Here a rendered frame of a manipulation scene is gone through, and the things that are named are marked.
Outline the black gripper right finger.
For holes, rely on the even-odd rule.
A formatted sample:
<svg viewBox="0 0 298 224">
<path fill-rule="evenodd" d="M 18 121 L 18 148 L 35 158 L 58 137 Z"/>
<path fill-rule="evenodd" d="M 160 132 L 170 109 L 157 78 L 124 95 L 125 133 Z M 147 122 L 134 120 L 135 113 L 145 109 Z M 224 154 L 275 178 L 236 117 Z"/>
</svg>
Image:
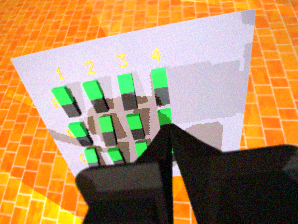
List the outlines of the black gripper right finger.
<svg viewBox="0 0 298 224">
<path fill-rule="evenodd" d="M 298 170 L 298 146 L 218 150 L 170 123 L 172 150 L 197 224 L 217 224 L 221 182 L 227 177 Z"/>
</svg>

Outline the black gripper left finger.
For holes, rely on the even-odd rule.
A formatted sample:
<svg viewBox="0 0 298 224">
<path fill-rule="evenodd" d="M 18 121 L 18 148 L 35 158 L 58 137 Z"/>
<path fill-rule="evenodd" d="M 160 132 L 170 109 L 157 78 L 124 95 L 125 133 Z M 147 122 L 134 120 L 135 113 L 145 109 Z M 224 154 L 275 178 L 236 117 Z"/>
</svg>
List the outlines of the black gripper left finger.
<svg viewBox="0 0 298 224">
<path fill-rule="evenodd" d="M 152 198 L 160 224 L 174 224 L 173 159 L 170 129 L 163 124 L 146 150 L 132 163 L 84 168 L 75 184 L 90 202 Z"/>
</svg>

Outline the white switch panel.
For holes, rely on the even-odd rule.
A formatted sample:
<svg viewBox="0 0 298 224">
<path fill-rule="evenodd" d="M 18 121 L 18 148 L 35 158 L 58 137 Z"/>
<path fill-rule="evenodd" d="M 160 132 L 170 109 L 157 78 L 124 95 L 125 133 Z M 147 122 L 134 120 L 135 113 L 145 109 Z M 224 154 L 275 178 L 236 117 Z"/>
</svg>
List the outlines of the white switch panel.
<svg viewBox="0 0 298 224">
<path fill-rule="evenodd" d="M 256 9 L 10 58 L 73 177 L 134 162 L 163 124 L 238 150 Z"/>
</svg>

